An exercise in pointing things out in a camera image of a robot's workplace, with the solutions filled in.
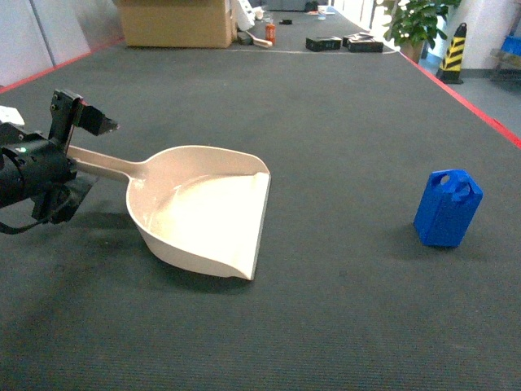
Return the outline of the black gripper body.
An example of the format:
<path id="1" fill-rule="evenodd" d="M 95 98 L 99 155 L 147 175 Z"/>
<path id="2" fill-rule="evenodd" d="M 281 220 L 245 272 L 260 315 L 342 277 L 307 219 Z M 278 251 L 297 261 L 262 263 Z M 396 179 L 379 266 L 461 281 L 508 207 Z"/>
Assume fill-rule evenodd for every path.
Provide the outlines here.
<path id="1" fill-rule="evenodd" d="M 39 133 L 1 131 L 1 194 L 37 196 L 77 176 L 77 165 Z"/>

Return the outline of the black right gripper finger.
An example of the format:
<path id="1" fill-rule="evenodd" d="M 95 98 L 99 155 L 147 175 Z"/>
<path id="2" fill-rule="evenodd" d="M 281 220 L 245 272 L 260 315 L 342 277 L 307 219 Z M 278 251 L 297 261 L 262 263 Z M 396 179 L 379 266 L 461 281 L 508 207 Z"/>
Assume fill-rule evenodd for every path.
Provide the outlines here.
<path id="1" fill-rule="evenodd" d="M 68 150 L 74 128 L 82 128 L 94 136 L 110 133 L 118 123 L 82 96 L 69 90 L 55 90 L 50 103 L 51 125 L 49 140 L 63 152 Z"/>

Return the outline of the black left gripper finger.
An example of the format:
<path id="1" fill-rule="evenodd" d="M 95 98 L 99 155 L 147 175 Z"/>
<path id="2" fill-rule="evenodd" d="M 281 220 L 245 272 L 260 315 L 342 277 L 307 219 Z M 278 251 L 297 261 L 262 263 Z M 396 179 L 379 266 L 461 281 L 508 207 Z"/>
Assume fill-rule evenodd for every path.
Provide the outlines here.
<path id="1" fill-rule="evenodd" d="M 70 221 L 98 180 L 94 175 L 79 174 L 66 183 L 53 184 L 49 190 L 32 198 L 31 217 L 40 223 Z"/>

